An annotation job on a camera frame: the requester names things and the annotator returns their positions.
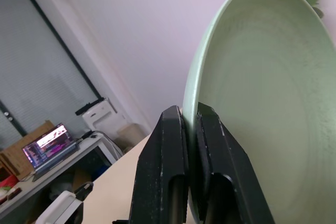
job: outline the laptop screen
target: laptop screen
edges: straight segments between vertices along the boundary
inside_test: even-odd
[[[73,139],[67,129],[63,124],[58,124],[37,140],[23,147],[22,150],[33,167],[37,168],[72,143]]]

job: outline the red object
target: red object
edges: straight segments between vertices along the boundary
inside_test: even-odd
[[[17,177],[15,177],[14,175],[10,175],[9,177],[0,182],[0,187],[10,186],[12,188],[18,182],[19,180],[17,179]]]

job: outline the laptop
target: laptop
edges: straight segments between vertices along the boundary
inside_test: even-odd
[[[60,123],[22,150],[34,167],[34,182],[76,152],[78,145]]]

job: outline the office desk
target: office desk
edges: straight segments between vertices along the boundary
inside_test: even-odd
[[[148,138],[94,181],[93,191],[84,201],[82,224],[111,224],[114,220],[129,218],[137,162]],[[195,223],[189,207],[186,223]]]
[[[16,188],[20,187],[22,189],[22,192],[19,193],[12,200],[9,200],[3,203],[0,206],[0,220],[4,218],[7,214],[9,214],[11,211],[13,211],[20,204],[25,202],[25,200],[30,198],[32,195],[37,193],[39,190],[43,189],[46,185],[52,182],[56,177],[61,175],[68,168],[70,168],[72,165],[74,165],[77,161],[79,161],[81,158],[83,158],[85,155],[87,155],[89,152],[91,152],[96,147],[99,147],[101,149],[104,156],[107,158],[107,160],[111,164],[114,164],[116,162],[116,159],[112,156],[110,151],[104,145],[102,138],[99,138],[99,137],[87,138],[79,144],[78,151],[73,153],[71,156],[69,156],[64,161],[60,162],[57,166],[52,168],[49,172],[47,172],[44,176],[42,176],[35,182],[33,182],[33,178],[30,178],[26,182],[19,182],[18,184],[16,184],[15,187]]]

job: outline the ceramic plate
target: ceramic plate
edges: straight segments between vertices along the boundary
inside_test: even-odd
[[[277,224],[336,223],[336,53],[305,0],[227,0],[188,75],[191,150],[198,101],[248,154]]]

